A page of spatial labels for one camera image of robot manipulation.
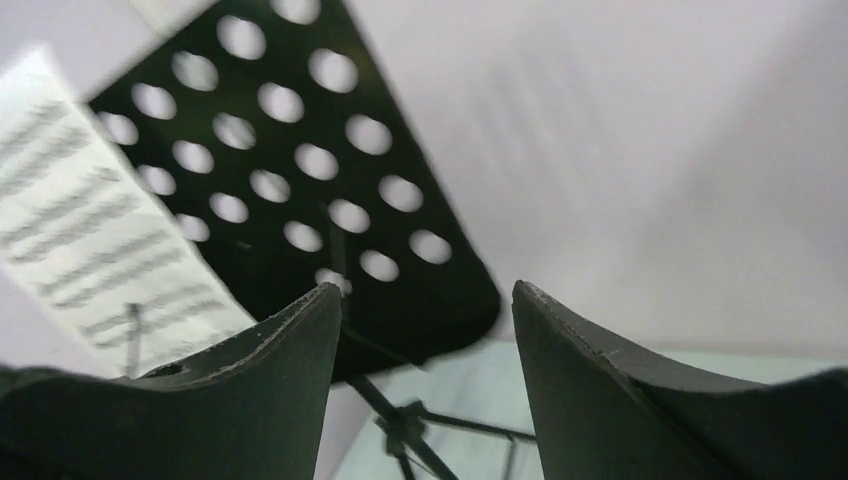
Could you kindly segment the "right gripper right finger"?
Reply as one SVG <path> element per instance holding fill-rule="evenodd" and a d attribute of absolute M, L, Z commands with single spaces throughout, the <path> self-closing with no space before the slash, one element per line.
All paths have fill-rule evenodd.
<path fill-rule="evenodd" d="M 699 369 L 570 310 L 512 293 L 548 479 L 843 479 L 847 372 L 775 384 Z"/>

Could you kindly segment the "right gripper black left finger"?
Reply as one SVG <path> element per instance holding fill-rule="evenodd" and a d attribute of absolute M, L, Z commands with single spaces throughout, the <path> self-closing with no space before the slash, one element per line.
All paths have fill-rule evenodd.
<path fill-rule="evenodd" d="M 309 479 L 340 331 L 322 284 L 139 379 L 1 372 L 5 479 Z"/>

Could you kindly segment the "black perforated music stand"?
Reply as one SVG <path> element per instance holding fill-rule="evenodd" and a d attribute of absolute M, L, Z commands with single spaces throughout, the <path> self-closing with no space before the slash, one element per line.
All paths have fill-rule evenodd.
<path fill-rule="evenodd" d="M 134 126 L 123 152 L 174 178 L 164 204 L 206 224 L 202 256 L 253 317 L 339 279 L 332 380 L 375 412 L 405 478 L 412 456 L 453 477 L 428 424 L 534 440 L 395 406 L 371 380 L 478 342 L 502 298 L 342 2 L 215 2 L 90 106 Z"/>

